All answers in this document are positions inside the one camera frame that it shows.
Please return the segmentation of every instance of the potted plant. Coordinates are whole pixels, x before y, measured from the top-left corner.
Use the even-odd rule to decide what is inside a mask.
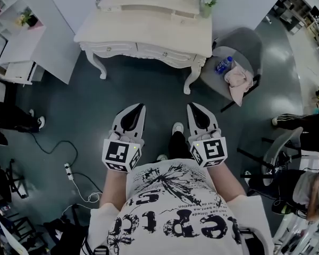
[[[217,0],[200,0],[201,16],[208,18],[212,12],[212,7],[216,4]]]
[[[15,23],[20,27],[24,24],[28,24],[30,27],[33,27],[37,22],[38,19],[33,15],[32,10],[29,7],[26,7],[15,21]]]

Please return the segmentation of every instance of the flower vase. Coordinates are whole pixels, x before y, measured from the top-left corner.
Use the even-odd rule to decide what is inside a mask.
[[[211,12],[212,12],[212,7],[208,5],[204,5],[201,15],[203,18],[208,18]]]
[[[30,27],[33,27],[36,25],[37,22],[38,19],[34,15],[31,15],[30,18],[26,21],[26,24],[28,24]]]

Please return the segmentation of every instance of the white cable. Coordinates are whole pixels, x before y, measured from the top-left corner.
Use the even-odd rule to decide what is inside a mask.
[[[278,191],[279,191],[279,200],[277,200],[277,201],[275,201],[275,202],[273,203],[275,206],[280,205],[280,202],[282,201],[281,198],[280,198],[280,185],[278,185]]]
[[[85,200],[85,199],[81,196],[81,193],[80,193],[80,191],[79,191],[79,188],[78,188],[78,186],[76,185],[76,183],[74,182],[74,180],[71,180],[71,181],[73,182],[74,186],[77,188],[78,193],[79,193],[79,196],[80,196],[80,198],[81,198],[84,202],[87,202],[87,203],[96,203],[96,202],[99,201],[99,199],[100,199],[100,196],[99,196],[99,195],[102,194],[101,192],[94,192],[94,193],[92,193],[92,194],[89,195],[89,197],[87,198],[87,200]],[[97,200],[91,201],[91,197],[92,197],[92,196],[95,196],[95,195],[97,195]]]
[[[65,213],[70,207],[72,207],[73,205],[79,205],[79,206],[82,206],[82,207],[87,208],[87,209],[89,209],[89,210],[92,210],[92,209],[89,208],[89,207],[86,207],[86,206],[84,206],[84,205],[82,205],[82,204],[76,203],[76,204],[69,205],[69,206],[63,211],[63,214],[62,214],[62,215],[64,215],[64,213]]]

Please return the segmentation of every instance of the striped pants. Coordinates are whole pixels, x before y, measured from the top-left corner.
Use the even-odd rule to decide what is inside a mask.
[[[282,114],[278,116],[277,127],[288,130],[302,127],[304,132],[307,133],[303,133],[300,136],[301,148],[319,152],[319,114]]]

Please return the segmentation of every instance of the water bottle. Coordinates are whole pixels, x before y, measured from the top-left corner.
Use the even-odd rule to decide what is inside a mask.
[[[233,58],[232,57],[227,57],[215,67],[215,73],[216,74],[224,74],[227,72],[227,70],[230,70],[232,66]]]

